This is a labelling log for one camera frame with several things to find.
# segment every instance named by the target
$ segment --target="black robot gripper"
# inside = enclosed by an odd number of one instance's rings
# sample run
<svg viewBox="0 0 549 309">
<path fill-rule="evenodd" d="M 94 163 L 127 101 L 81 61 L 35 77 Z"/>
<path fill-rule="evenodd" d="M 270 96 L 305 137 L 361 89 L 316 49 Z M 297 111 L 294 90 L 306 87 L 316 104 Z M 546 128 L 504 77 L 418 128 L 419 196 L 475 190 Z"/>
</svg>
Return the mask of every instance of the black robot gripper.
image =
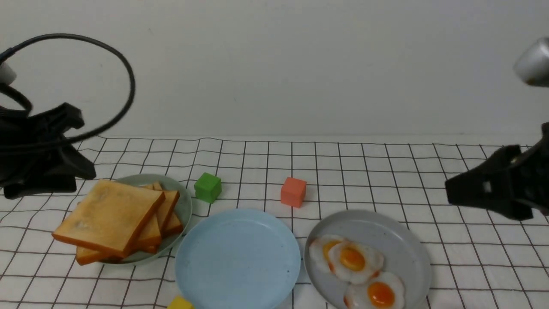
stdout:
<svg viewBox="0 0 549 309">
<path fill-rule="evenodd" d="M 26 100 L 6 85 L 0 86 L 10 91 L 11 97 L 17 96 L 19 103 Z M 0 145 L 63 140 L 63 133 L 84 126 L 80 109 L 68 103 L 30 117 L 32 105 L 21 105 L 24 111 L 0 107 Z M 93 179 L 96 171 L 93 163 L 72 145 L 42 152 L 0 153 L 0 187 L 4 188 L 4 196 L 8 199 L 41 193 L 74 192 L 75 177 Z"/>
<path fill-rule="evenodd" d="M 533 217 L 532 208 L 549 214 L 549 123 L 526 152 L 503 146 L 481 165 L 445 183 L 452 205 L 483 208 L 512 220 Z"/>
</svg>

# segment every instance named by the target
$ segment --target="stack of toast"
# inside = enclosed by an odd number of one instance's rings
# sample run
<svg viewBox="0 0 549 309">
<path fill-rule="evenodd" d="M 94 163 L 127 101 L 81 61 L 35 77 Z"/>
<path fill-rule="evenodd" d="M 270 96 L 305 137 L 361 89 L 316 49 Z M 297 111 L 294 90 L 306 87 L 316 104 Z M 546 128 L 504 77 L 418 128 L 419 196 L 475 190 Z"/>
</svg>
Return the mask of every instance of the stack of toast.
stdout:
<svg viewBox="0 0 549 309">
<path fill-rule="evenodd" d="M 159 182 L 134 187 L 100 180 L 52 235 L 76 246 L 80 265 L 116 263 L 138 251 L 155 254 L 164 238 L 183 231 L 173 211 L 179 197 Z"/>
</svg>

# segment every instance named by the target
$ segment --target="plate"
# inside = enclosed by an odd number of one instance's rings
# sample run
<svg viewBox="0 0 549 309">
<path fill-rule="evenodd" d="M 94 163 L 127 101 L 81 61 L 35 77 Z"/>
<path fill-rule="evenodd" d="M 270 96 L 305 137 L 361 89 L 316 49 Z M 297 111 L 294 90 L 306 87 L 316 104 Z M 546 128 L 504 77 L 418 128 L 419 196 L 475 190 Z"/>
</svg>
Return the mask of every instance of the plate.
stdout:
<svg viewBox="0 0 549 309">
<path fill-rule="evenodd" d="M 156 181 L 159 181 L 162 185 L 162 188 L 164 190 L 178 190 L 179 191 L 179 200 L 177 201 L 174 212 L 177 216 L 177 218 L 183 223 L 183 232 L 181 232 L 179 235 L 173 235 L 171 237 L 168 237 L 164 240 L 162 240 L 162 243 L 158 247 L 158 252 L 153 255 L 146 252 L 136 252 L 124 260 L 118 262 L 118 263 L 109 263 L 109 262 L 102 262 L 104 264 L 109 265 L 140 265 L 149 263 L 156 258 L 165 255 L 170 248 L 174 246 L 176 242 L 187 232 L 187 227 L 189 226 L 189 222 L 191 221 L 191 214 L 193 213 L 193 202 L 191 200 L 191 196 L 187 189 L 185 189 L 184 186 L 182 186 L 178 181 L 171 179 L 170 177 L 164 176 L 164 175 L 156 175 L 156 174 L 139 174 L 139 175 L 132 175 L 123 177 L 120 179 L 115 180 L 118 183 L 123 183 L 126 185 L 131 186 L 143 186 L 148 185 L 151 183 L 154 183 Z"/>
<path fill-rule="evenodd" d="M 233 209 L 185 236 L 175 278 L 196 309 L 273 309 L 292 291 L 300 267 L 298 242 L 283 222 L 263 211 Z"/>
<path fill-rule="evenodd" d="M 337 309 L 347 309 L 343 296 L 348 283 L 322 273 L 309 257 L 309 245 L 322 235 L 335 234 L 374 247 L 385 256 L 382 271 L 399 276 L 405 287 L 405 309 L 416 309 L 431 286 L 429 255 L 421 242 L 401 223 L 379 213 L 349 210 L 322 219 L 307 237 L 304 264 L 312 285 Z"/>
</svg>

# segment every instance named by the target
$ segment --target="black cable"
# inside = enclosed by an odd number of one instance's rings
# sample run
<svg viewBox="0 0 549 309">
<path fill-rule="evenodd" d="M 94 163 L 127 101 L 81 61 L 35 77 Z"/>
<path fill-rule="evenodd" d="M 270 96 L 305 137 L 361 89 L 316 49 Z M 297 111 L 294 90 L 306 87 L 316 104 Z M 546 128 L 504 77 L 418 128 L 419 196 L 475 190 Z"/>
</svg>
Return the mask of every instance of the black cable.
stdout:
<svg viewBox="0 0 549 309">
<path fill-rule="evenodd" d="M 24 108 L 23 111 L 20 109 L 3 108 L 2 112 L 0 112 L 0 117 L 26 118 L 30 114 L 32 110 L 32 103 L 21 92 L 13 89 L 9 85 L 0 82 L 0 93 L 11 98 L 13 101 L 17 102 Z"/>
<path fill-rule="evenodd" d="M 76 41 L 87 42 L 87 43 L 93 44 L 95 46 L 99 46 L 99 47 L 109 51 L 110 53 L 114 54 L 115 56 L 117 56 L 118 59 L 120 59 L 122 61 L 124 67 L 128 71 L 128 77 L 130 78 L 130 93 L 128 95 L 128 99 L 127 99 L 126 103 L 124 104 L 122 109 L 118 112 L 118 114 L 115 117 L 113 117 L 113 119 L 111 119 L 110 121 L 106 122 L 105 124 L 97 127 L 96 129 L 93 129 L 89 132 L 82 133 L 80 135 L 76 135 L 76 136 L 73 136 L 73 137 L 68 137 L 66 139 L 61 139 L 61 140 L 58 140 L 58 141 L 40 142 L 40 143 L 35 143 L 35 144 L 14 145 L 14 146 L 0 146 L 0 153 L 9 152 L 11 155 L 15 155 L 15 154 L 19 154 L 19 153 L 41 152 L 41 151 L 51 150 L 51 149 L 58 148 L 58 147 L 67 146 L 67 145 L 70 145 L 70 144 L 74 144 L 76 142 L 80 142 L 80 141 L 89 139 L 90 137 L 94 137 L 94 136 L 96 136 L 98 134 L 101 134 L 101 133 L 105 132 L 106 130 L 112 128 L 116 123 L 118 123 L 120 121 L 120 119 L 122 119 L 122 117 L 124 117 L 124 115 L 126 115 L 128 110 L 132 106 L 133 98 L 135 97 L 135 92 L 136 92 L 136 81 L 135 81 L 135 76 L 133 75 L 133 70 L 132 70 L 132 67 L 131 67 L 130 63 L 128 62 L 126 57 L 124 57 L 124 55 L 122 55 L 122 53 L 120 53 L 119 51 L 117 51 L 113 47 L 111 47 L 111 46 L 109 46 L 109 45 L 107 45 L 103 42 L 97 41 L 93 38 L 87 37 L 87 36 L 75 35 L 75 34 L 46 34 L 46 35 L 36 36 L 36 37 L 33 37 L 33 38 L 30 38 L 30 39 L 26 40 L 23 43 L 20 43 L 20 44 L 16 45 L 14 47 L 8 48 L 6 51 L 1 53 L 0 54 L 0 64 L 5 62 L 11 56 L 13 56 L 16 52 L 20 51 L 21 49 L 23 49 L 23 48 L 25 48 L 29 45 L 32 45 L 34 43 L 38 43 L 40 41 L 53 40 L 53 39 L 58 39 L 58 38 L 64 38 L 64 39 L 68 39 L 68 40 L 76 40 Z"/>
</svg>

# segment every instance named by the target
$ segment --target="white wall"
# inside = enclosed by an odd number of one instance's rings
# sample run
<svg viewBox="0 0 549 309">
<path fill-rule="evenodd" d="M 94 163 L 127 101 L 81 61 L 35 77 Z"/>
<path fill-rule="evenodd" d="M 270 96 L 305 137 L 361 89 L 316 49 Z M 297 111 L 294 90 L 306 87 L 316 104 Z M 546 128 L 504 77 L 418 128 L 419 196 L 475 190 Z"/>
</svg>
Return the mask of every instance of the white wall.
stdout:
<svg viewBox="0 0 549 309">
<path fill-rule="evenodd" d="M 537 134 L 549 90 L 512 65 L 548 16 L 548 0 L 2 0 L 0 48 L 73 32 L 122 51 L 137 97 L 109 135 Z M 37 111 L 68 101 L 86 128 L 126 97 L 84 43 L 9 64 Z"/>
</svg>

